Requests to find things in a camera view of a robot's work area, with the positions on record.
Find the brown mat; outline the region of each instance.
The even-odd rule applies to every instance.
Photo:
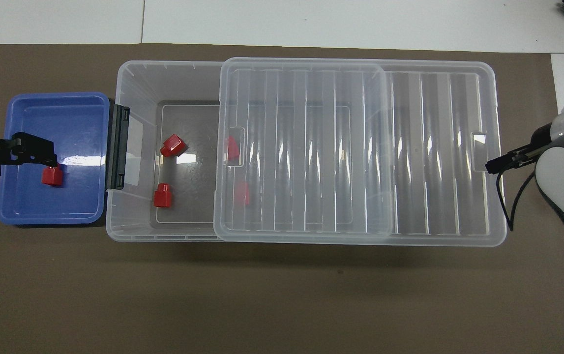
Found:
[[[480,60],[504,150],[556,114],[548,54],[0,45],[0,137],[24,92],[113,97],[131,59]],[[513,196],[524,171],[508,173]],[[495,248],[113,242],[0,223],[0,353],[564,353],[564,229],[534,184]]]

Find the transparent box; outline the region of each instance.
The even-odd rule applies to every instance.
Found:
[[[480,62],[134,61],[115,240],[496,246],[506,235],[493,70]],[[170,134],[189,146],[159,153]],[[229,141],[237,148],[230,151]],[[154,208],[169,183],[171,208]]]
[[[496,246],[505,238],[484,168],[500,154],[495,78],[484,63],[232,58],[220,103],[221,239]],[[230,137],[241,159],[222,151]]]

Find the blue tray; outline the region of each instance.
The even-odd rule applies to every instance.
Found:
[[[63,185],[41,183],[41,164],[3,166],[0,221],[90,224],[105,202],[109,99],[99,92],[20,94],[8,104],[5,139],[26,132],[53,141]]]

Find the red cube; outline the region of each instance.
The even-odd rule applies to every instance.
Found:
[[[57,164],[57,167],[46,167],[41,173],[41,183],[47,184],[48,186],[60,186],[63,184],[63,170],[61,170],[61,165]]]
[[[153,205],[158,208],[170,208],[171,204],[172,193],[170,193],[170,185],[167,183],[158,184],[153,197]]]
[[[180,155],[183,151],[188,148],[183,140],[175,134],[170,135],[168,139],[163,143],[163,147],[160,148],[162,155],[170,157],[172,155]]]
[[[240,157],[240,150],[238,148],[238,144],[236,143],[236,139],[230,135],[227,138],[227,161],[232,161],[239,159]]]

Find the white table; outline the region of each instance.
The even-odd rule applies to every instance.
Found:
[[[564,15],[559,2],[0,0],[0,43],[162,42],[551,53],[558,107],[562,107]],[[525,132],[525,141],[530,135]]]

